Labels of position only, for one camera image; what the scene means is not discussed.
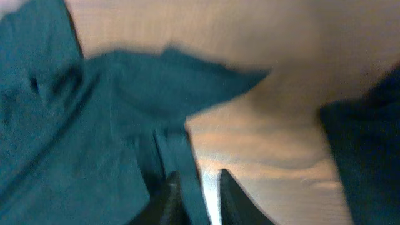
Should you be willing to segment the dark teal t-shirt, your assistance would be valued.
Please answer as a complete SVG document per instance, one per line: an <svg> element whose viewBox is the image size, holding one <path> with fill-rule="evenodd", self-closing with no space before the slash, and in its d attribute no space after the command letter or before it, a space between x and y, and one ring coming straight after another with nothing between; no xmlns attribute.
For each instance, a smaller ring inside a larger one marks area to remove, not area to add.
<svg viewBox="0 0 400 225"><path fill-rule="evenodd" d="M186 118L256 86L169 48L86 59L63 1L1 19L1 223L127 224L172 173L178 218L209 224Z"/></svg>

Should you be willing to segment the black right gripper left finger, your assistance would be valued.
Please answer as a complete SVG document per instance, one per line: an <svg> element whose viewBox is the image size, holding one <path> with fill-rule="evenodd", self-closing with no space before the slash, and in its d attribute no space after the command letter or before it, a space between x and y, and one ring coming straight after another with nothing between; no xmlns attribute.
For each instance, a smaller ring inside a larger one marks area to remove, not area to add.
<svg viewBox="0 0 400 225"><path fill-rule="evenodd" d="M172 172L159 194L128 225L184 225L187 222L179 173Z"/></svg>

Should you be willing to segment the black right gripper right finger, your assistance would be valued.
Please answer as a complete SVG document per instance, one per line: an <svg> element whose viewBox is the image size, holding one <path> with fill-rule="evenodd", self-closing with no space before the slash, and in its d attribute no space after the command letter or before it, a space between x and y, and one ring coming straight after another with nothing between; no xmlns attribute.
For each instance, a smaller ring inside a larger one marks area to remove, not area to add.
<svg viewBox="0 0 400 225"><path fill-rule="evenodd" d="M251 201L244 189L227 170L219 178L221 224L223 225L274 225Z"/></svg>

